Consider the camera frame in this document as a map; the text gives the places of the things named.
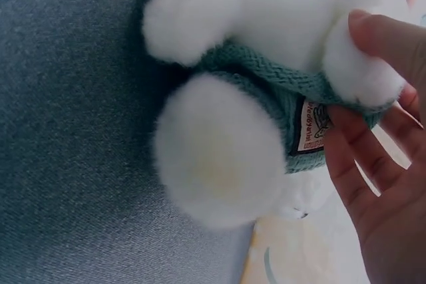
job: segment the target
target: fingernail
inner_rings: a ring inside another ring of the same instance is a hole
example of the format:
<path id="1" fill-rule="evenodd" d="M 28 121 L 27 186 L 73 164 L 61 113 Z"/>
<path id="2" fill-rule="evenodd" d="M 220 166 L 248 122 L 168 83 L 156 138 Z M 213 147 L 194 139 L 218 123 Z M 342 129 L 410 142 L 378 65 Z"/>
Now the fingernail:
<path id="1" fill-rule="evenodd" d="M 369 17 L 371 14 L 367 11 L 361 9 L 355 9 L 349 14 L 349 24 L 358 24 L 362 22 L 365 18 Z"/>

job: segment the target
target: finger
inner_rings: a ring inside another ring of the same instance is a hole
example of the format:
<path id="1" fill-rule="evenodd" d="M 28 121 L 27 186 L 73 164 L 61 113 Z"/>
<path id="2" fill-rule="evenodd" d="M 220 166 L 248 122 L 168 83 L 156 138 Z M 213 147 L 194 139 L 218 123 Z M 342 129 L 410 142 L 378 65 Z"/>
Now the finger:
<path id="1" fill-rule="evenodd" d="M 331 180 L 355 227 L 376 200 L 361 173 L 345 138 L 337 128 L 328 130 L 324 150 Z"/>
<path id="2" fill-rule="evenodd" d="M 419 96 L 417 91 L 409 84 L 401 92 L 399 97 L 399 104 L 402 109 L 407 111 L 414 119 L 420 122 L 420 111 L 419 111 Z"/>
<path id="3" fill-rule="evenodd" d="M 393 161 L 363 118 L 340 106 L 330 107 L 329 116 L 334 126 L 341 130 L 355 159 L 375 187 L 381 192 L 390 188 L 405 169 Z"/>
<path id="4" fill-rule="evenodd" d="M 382 15 L 353 11 L 349 31 L 363 52 L 389 63 L 417 90 L 426 83 L 426 29 Z"/>
<path id="5" fill-rule="evenodd" d="M 411 161 L 423 149 L 422 126 L 400 107 L 392 106 L 381 119 L 380 125 Z"/>

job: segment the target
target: stuffed animal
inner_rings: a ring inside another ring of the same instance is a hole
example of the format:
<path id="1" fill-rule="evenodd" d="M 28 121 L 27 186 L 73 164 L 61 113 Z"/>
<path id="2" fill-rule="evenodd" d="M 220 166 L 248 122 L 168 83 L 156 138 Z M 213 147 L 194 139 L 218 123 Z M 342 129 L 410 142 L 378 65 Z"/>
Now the stuffed animal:
<path id="1" fill-rule="evenodd" d="M 358 110 L 372 127 L 404 85 L 356 49 L 352 9 L 412 22 L 406 0 L 148 1 L 148 53 L 193 72 L 154 135 L 158 175 L 183 212 L 231 228 L 302 218 L 326 201 L 325 106 Z"/>

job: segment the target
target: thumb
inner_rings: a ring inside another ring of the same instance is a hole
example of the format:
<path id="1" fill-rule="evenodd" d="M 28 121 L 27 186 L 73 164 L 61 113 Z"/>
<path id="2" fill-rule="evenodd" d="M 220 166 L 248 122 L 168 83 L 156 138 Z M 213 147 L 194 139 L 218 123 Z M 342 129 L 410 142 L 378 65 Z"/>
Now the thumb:
<path id="1" fill-rule="evenodd" d="M 349 32 L 361 51 L 383 59 L 417 90 L 425 90 L 425 28 L 355 10 L 349 15 Z"/>

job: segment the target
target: plush paw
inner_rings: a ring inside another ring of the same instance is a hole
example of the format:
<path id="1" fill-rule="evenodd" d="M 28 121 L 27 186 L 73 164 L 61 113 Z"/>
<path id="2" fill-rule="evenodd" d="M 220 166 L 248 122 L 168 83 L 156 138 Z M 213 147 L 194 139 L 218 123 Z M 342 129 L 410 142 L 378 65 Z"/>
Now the plush paw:
<path id="1" fill-rule="evenodd" d="M 152 56 L 191 67 L 229 36 L 239 14 L 240 0 L 150 0 L 142 33 Z"/>
<path id="2" fill-rule="evenodd" d="M 303 219 L 320 209 L 334 192 L 327 166 L 288 174 L 272 213 L 284 219 Z"/>
<path id="3" fill-rule="evenodd" d="M 405 81 L 385 61 L 361 52 L 349 34 L 347 15 L 331 30 L 323 69 L 344 101 L 375 108 L 393 102 Z"/>
<path id="4" fill-rule="evenodd" d="M 209 74 L 170 97 L 154 141 L 171 199 L 210 228 L 254 221 L 271 210 L 285 183 L 273 120 L 254 99 Z"/>

